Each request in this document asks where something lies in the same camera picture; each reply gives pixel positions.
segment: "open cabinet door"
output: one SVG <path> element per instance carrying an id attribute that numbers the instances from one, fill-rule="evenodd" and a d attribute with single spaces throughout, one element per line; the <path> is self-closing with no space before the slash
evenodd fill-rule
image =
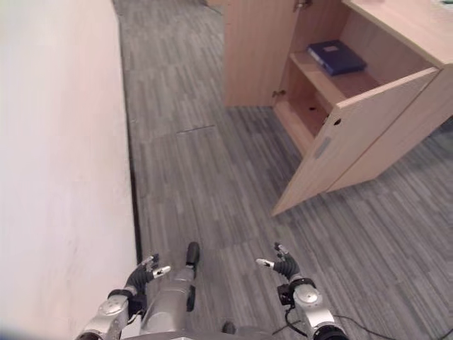
<path id="1" fill-rule="evenodd" d="M 436 75 L 431 67 L 336 104 L 273 215 L 327 191 Z"/>
<path id="2" fill-rule="evenodd" d="M 299 11 L 295 0 L 225 0 L 224 102 L 270 106 Z"/>

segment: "cabinet top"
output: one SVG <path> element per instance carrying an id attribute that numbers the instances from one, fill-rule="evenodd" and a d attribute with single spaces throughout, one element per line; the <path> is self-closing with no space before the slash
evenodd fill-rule
<path id="1" fill-rule="evenodd" d="M 441 4 L 440 0 L 343 2 L 436 66 L 453 64 L 453 5 Z"/>

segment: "robot finger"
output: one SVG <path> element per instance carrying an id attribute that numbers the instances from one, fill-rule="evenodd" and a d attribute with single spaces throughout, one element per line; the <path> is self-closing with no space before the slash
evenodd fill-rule
<path id="1" fill-rule="evenodd" d="M 154 254 L 145 258 L 145 260 L 141 262 L 140 266 L 146 267 L 149 263 L 151 263 L 152 268 L 156 268 L 156 265 L 159 263 L 159 254 Z"/>
<path id="2" fill-rule="evenodd" d="M 286 247 L 283 246 L 282 244 L 276 242 L 274 245 L 274 249 L 277 251 L 277 257 L 279 259 L 282 259 L 283 261 L 285 261 L 286 259 L 292 258 L 288 249 L 286 249 Z"/>
<path id="3" fill-rule="evenodd" d="M 255 260 L 257 264 L 263 267 L 268 267 L 270 269 L 274 269 L 275 263 L 266 259 L 256 259 Z"/>
<path id="4" fill-rule="evenodd" d="M 161 276 L 164 276 L 167 273 L 170 273 L 171 267 L 170 266 L 165 266 L 161 268 L 156 268 L 152 271 L 153 273 L 153 278 L 160 278 Z"/>

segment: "blue binder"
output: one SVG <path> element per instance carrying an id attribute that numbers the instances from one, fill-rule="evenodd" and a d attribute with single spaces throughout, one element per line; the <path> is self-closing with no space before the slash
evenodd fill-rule
<path id="1" fill-rule="evenodd" d="M 331 75 L 362 71 L 367 64 L 339 40 L 310 44 L 308 53 Z"/>

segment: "cabinet shelf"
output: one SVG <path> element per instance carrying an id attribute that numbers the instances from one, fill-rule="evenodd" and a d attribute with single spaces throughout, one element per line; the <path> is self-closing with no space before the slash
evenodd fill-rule
<path id="1" fill-rule="evenodd" d="M 379 86 L 366 71 L 330 76 L 308 52 L 292 53 L 290 58 L 331 106 Z"/>
<path id="2" fill-rule="evenodd" d="M 322 128 L 327 112 L 314 98 L 297 101 L 284 98 L 275 104 L 274 111 L 300 154 L 304 156 Z"/>

